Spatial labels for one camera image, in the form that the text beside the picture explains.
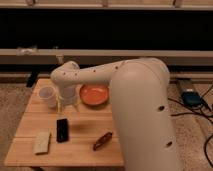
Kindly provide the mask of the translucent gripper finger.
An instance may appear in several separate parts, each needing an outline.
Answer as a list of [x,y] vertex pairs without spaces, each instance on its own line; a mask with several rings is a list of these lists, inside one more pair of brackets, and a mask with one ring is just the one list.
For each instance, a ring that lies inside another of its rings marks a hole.
[[75,109],[76,112],[79,112],[79,108],[78,108],[78,102],[74,103],[73,108]]
[[61,110],[62,110],[62,109],[61,109],[60,99],[59,99],[59,97],[57,97],[57,114],[58,114],[59,116],[62,115],[62,111],[61,111]]

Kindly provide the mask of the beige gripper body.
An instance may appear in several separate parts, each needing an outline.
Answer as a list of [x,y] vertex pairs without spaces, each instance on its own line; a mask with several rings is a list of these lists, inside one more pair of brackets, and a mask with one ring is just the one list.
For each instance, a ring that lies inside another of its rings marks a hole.
[[59,87],[58,92],[63,106],[73,105],[77,101],[76,85]]

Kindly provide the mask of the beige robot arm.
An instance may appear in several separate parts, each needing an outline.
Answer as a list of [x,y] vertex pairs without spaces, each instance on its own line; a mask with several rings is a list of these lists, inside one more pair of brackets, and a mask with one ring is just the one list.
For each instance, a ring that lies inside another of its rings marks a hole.
[[167,100],[170,73],[156,58],[81,69],[69,61],[51,73],[59,99],[74,102],[77,84],[107,84],[125,171],[183,171]]

